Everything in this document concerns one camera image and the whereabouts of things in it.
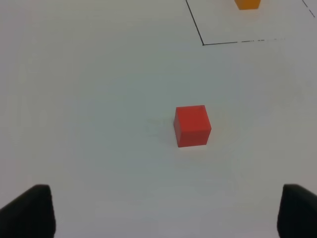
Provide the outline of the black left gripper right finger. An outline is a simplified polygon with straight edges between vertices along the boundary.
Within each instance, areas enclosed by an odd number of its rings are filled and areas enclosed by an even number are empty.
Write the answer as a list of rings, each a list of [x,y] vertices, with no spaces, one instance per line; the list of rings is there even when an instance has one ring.
[[[285,184],[277,231],[281,238],[316,238],[317,195],[298,184]]]

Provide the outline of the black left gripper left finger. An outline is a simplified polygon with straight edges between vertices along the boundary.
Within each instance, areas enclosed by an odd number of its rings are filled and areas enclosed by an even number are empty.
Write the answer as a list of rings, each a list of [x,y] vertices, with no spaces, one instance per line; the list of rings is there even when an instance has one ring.
[[[50,186],[37,184],[0,209],[2,238],[53,238],[56,220]]]

